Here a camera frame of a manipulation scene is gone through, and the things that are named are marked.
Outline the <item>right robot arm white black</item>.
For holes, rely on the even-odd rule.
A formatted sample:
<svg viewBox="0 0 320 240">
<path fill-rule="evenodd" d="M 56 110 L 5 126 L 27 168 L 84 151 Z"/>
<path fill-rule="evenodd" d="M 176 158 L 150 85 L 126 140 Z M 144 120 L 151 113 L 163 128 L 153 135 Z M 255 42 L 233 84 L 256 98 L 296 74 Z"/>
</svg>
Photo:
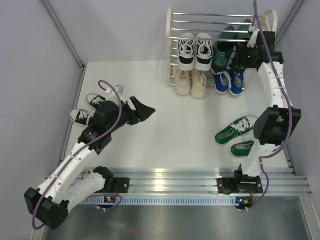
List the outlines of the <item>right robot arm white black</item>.
<svg viewBox="0 0 320 240">
<path fill-rule="evenodd" d="M 302 111 L 294 108 L 289 99 L 283 76 L 284 58 L 274 50 L 275 37 L 274 31 L 256 29 L 240 58 L 242 66 L 256 70 L 267 101 L 266 110 L 254 123 L 253 148 L 229 184 L 240 193 L 251 187 L 262 193 L 260 175 L 264 162 L 283 150 L 302 117 Z"/>
</svg>

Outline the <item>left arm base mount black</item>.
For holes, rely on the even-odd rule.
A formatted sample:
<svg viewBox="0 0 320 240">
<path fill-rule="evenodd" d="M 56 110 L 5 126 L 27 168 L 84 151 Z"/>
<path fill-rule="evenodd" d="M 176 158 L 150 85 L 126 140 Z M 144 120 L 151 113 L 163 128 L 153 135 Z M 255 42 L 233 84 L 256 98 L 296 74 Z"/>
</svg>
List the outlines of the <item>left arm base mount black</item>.
<svg viewBox="0 0 320 240">
<path fill-rule="evenodd" d="M 112 182 L 106 183 L 104 188 L 97 193 L 127 194 L 130 187 L 130 179 L 127 177 L 114 177 Z"/>
</svg>

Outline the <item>blue sneaker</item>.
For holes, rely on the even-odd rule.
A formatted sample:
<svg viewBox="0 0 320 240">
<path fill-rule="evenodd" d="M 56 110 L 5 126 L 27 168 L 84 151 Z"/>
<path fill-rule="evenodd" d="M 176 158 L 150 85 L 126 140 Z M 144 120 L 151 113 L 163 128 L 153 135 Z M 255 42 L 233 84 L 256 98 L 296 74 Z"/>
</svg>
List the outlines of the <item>blue sneaker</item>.
<svg viewBox="0 0 320 240">
<path fill-rule="evenodd" d="M 225 94 L 231 87 L 231 77 L 228 71 L 213 71 L 215 90 L 219 94 Z"/>
<path fill-rule="evenodd" d="M 244 73 L 236 73 L 230 69 L 229 75 L 231 80 L 230 93 L 234 97 L 238 97 L 243 93 Z"/>
</svg>

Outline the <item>green sneaker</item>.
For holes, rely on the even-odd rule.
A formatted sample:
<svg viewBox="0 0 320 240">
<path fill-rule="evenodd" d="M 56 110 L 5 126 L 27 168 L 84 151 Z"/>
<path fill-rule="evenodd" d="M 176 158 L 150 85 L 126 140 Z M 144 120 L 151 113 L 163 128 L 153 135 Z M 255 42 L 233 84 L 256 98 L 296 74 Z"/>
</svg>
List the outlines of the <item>green sneaker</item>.
<svg viewBox="0 0 320 240">
<path fill-rule="evenodd" d="M 252 140 L 237 143 L 233 145 L 230 149 L 231 154 L 235 158 L 245 158 L 248 157 L 255 142 Z"/>
<path fill-rule="evenodd" d="M 258 118 L 253 115 L 243 116 L 219 131 L 214 140 L 219 146 L 224 146 L 233 139 L 248 135 L 254 130 L 257 120 Z"/>
</svg>

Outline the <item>black low sneaker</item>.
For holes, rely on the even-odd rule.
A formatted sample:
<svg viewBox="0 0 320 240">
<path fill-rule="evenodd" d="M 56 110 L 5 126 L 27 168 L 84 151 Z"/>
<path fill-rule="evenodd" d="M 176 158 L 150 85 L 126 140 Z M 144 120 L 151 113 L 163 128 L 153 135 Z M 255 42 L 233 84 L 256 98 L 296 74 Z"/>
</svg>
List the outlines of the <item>black low sneaker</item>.
<svg viewBox="0 0 320 240">
<path fill-rule="evenodd" d="M 79 126 L 88 127 L 91 119 L 95 115 L 95 111 L 87 111 L 83 109 L 74 109 L 70 112 L 69 118 L 71 121 Z"/>
<path fill-rule="evenodd" d="M 106 101 L 106 99 L 101 95 L 91 93 L 87 95 L 86 101 L 92 108 L 97 109 Z"/>
</svg>

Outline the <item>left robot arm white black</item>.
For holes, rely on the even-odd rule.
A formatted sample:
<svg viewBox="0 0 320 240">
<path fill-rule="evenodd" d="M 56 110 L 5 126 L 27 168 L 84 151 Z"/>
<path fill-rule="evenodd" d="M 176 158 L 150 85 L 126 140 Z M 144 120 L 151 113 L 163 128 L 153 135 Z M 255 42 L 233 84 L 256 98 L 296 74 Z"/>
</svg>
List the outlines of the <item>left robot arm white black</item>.
<svg viewBox="0 0 320 240">
<path fill-rule="evenodd" d="M 88 116 L 87 128 L 81 133 L 70 154 L 62 164 L 37 188 L 24 193 L 32 221 L 39 220 L 51 230 L 59 228 L 75 206 L 90 195 L 114 188 L 114 174 L 106 167 L 96 167 L 82 182 L 75 183 L 78 175 L 95 160 L 112 141 L 112 133 L 119 128 L 146 121 L 156 110 L 130 97 L 134 108 L 127 102 L 105 100 Z"/>
</svg>

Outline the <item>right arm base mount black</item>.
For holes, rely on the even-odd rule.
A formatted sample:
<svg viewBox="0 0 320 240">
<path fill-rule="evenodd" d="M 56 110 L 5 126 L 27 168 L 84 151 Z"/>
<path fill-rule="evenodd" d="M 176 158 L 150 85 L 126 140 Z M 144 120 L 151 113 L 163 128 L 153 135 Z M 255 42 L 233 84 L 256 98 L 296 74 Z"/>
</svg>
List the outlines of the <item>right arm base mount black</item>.
<svg viewBox="0 0 320 240">
<path fill-rule="evenodd" d="M 250 194 L 251 190 L 254 194 L 262 194 L 264 192 L 260 177 L 245 177 L 243 179 L 236 178 L 218 178 L 217 188 L 220 194 Z"/>
</svg>

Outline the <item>beige lace sneaker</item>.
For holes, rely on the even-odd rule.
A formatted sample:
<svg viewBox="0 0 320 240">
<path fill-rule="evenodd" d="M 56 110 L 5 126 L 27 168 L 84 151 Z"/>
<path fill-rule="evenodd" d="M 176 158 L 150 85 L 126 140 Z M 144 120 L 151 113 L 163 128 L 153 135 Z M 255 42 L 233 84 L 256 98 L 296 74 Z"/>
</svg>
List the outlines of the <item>beige lace sneaker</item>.
<svg viewBox="0 0 320 240">
<path fill-rule="evenodd" d="M 173 68 L 175 90 L 180 96 L 186 96 L 191 91 L 190 73 L 190 71 L 180 70 L 177 65 Z"/>
<path fill-rule="evenodd" d="M 197 100 L 201 100 L 206 95 L 207 90 L 207 77 L 204 71 L 197 70 L 194 68 L 191 71 L 192 76 L 192 88 L 191 95 Z"/>
</svg>

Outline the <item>dark green leather shoe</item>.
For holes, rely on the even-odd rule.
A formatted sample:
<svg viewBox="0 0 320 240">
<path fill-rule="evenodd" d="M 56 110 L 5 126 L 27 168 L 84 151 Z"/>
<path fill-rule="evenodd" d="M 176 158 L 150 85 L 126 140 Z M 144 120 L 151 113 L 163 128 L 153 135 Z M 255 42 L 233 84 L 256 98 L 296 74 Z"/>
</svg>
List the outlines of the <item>dark green leather shoe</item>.
<svg viewBox="0 0 320 240">
<path fill-rule="evenodd" d="M 217 41 L 214 43 L 214 54 L 212 59 L 211 67 L 215 73 L 224 72 L 227 69 L 230 57 L 232 55 L 235 43 L 236 33 L 233 32 L 235 28 L 230 25 L 225 29 L 225 32 L 222 32 L 219 39 L 223 41 Z"/>
<path fill-rule="evenodd" d="M 246 40 L 249 41 L 251 39 L 251 35 L 249 34 L 249 27 L 252 25 L 251 19 L 246 19 L 243 23 L 245 25 L 240 25 L 238 28 L 238 33 L 235 34 L 236 40 Z"/>
</svg>

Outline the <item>black white sneaker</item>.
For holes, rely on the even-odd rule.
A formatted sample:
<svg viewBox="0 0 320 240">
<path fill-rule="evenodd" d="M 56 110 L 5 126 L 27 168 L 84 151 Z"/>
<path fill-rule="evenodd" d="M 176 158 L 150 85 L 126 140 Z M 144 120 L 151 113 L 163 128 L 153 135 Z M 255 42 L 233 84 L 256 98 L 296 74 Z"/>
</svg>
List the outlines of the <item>black white sneaker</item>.
<svg viewBox="0 0 320 240">
<path fill-rule="evenodd" d="M 194 35 L 184 33 L 177 42 L 177 64 L 181 71 L 191 71 L 194 68 Z"/>
<path fill-rule="evenodd" d="M 207 33 L 200 33 L 196 38 L 195 68 L 199 71 L 207 72 L 212 66 L 214 42 Z"/>
</svg>

